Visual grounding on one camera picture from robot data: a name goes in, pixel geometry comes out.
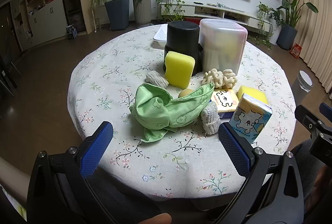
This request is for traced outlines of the blue cartoon tissue pack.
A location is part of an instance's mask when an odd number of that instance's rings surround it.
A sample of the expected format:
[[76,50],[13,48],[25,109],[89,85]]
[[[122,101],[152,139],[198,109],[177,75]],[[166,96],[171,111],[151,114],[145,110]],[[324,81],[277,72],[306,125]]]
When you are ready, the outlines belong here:
[[266,103],[243,94],[229,124],[240,137],[252,144],[266,126],[272,113],[272,108]]

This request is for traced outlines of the white knitted roll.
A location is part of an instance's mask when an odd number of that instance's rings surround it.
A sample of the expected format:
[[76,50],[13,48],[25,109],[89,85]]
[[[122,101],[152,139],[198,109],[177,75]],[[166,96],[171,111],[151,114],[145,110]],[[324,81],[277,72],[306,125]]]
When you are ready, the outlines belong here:
[[215,102],[209,102],[208,105],[202,109],[200,118],[206,135],[210,136],[218,132],[221,120]]

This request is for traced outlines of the yellow tissue pack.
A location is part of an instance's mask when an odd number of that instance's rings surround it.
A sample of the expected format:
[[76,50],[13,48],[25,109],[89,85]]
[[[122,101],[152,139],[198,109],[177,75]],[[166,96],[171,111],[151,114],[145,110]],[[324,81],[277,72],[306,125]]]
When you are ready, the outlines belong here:
[[214,90],[211,100],[216,103],[220,119],[230,119],[239,104],[239,99],[232,89]]

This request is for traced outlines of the green cloth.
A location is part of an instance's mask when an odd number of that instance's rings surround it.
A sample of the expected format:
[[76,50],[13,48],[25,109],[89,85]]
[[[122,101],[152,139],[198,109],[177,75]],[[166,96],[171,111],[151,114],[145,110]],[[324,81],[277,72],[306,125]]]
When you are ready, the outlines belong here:
[[144,128],[144,143],[157,142],[168,132],[176,132],[195,121],[208,105],[214,91],[214,84],[200,86],[190,94],[174,99],[165,90],[149,83],[141,84],[136,90],[133,105],[129,110]]

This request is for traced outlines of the cream knotted rope toy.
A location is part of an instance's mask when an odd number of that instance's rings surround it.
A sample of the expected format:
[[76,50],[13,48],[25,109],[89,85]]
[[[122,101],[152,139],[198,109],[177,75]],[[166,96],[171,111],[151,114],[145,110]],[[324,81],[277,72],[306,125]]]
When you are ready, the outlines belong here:
[[209,83],[214,84],[215,89],[233,89],[237,84],[237,76],[231,69],[224,71],[212,69],[204,73],[201,85]]

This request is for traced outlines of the tan gourd sponge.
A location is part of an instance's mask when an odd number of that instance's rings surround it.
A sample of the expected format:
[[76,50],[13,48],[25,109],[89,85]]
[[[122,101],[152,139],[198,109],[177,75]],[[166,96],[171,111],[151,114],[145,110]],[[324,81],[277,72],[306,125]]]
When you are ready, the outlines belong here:
[[192,90],[190,88],[184,89],[179,93],[178,98],[185,97],[185,96],[191,94],[192,92],[194,92],[194,90]]

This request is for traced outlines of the beige knitted roll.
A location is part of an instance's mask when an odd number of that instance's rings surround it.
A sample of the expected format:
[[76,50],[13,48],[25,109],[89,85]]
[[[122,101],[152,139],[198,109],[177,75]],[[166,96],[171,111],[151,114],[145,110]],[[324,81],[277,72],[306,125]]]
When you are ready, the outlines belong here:
[[147,83],[153,84],[154,86],[166,89],[169,82],[157,71],[152,70],[146,74],[145,81]]

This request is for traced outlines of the yellow sponge block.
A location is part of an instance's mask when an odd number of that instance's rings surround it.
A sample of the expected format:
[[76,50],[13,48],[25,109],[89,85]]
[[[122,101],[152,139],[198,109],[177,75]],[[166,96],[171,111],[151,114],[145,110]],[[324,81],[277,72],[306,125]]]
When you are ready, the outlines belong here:
[[165,78],[171,86],[188,88],[195,67],[195,59],[178,52],[169,51],[165,60]]

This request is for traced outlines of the white foam tray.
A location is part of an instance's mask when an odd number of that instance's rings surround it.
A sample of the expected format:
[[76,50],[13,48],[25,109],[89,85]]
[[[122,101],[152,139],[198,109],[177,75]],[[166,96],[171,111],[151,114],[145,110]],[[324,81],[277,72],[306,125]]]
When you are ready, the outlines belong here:
[[160,28],[157,30],[157,32],[155,33],[153,40],[158,42],[158,44],[161,47],[165,47],[166,43],[167,43],[167,30],[168,30],[168,25],[167,24],[163,24],[160,26]]

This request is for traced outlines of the grey cylindrical trash bin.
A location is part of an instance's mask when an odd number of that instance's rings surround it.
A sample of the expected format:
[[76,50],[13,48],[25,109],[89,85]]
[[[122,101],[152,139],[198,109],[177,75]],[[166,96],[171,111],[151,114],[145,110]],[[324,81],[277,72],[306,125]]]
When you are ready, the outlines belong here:
[[300,105],[306,95],[310,93],[312,86],[313,82],[310,76],[305,71],[300,70],[292,85],[292,93],[296,106]]

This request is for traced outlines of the red box on floor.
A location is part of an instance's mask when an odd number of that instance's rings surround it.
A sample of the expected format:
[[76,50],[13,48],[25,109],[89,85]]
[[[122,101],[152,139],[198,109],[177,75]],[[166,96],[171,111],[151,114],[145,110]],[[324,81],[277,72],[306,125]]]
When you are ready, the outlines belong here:
[[290,53],[294,58],[298,59],[298,58],[300,57],[300,53],[301,53],[301,51],[302,51],[302,47],[301,47],[299,44],[295,43],[295,44],[292,46],[292,48],[291,48],[291,50],[290,50],[289,53]]

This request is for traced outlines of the translucent plastic container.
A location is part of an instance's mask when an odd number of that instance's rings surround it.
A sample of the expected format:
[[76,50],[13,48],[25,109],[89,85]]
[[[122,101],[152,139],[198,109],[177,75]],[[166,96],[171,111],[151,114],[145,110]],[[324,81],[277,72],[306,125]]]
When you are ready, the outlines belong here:
[[204,72],[231,69],[238,73],[248,31],[240,24],[226,19],[200,20],[199,44],[203,48]]

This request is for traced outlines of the black cylindrical container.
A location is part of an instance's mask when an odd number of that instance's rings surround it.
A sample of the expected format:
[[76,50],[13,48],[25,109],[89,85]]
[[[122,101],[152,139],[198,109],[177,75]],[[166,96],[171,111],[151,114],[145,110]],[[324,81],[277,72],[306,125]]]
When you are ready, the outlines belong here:
[[190,21],[173,21],[167,27],[167,43],[164,48],[164,58],[169,51],[188,55],[195,59],[192,76],[202,72],[203,48],[199,44],[200,27]]

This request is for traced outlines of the trailing green vine plant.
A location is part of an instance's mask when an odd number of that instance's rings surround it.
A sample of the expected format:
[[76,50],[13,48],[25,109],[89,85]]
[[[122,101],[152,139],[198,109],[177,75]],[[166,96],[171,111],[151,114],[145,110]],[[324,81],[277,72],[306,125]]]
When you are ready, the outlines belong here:
[[165,23],[184,21],[185,10],[182,8],[183,0],[155,0],[157,4],[157,17]]

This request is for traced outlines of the white wall cabinet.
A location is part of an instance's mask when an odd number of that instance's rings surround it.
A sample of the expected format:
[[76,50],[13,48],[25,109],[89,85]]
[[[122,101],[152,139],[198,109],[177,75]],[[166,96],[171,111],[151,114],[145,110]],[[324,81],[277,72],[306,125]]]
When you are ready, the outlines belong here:
[[22,50],[66,36],[63,0],[11,0],[11,11]]

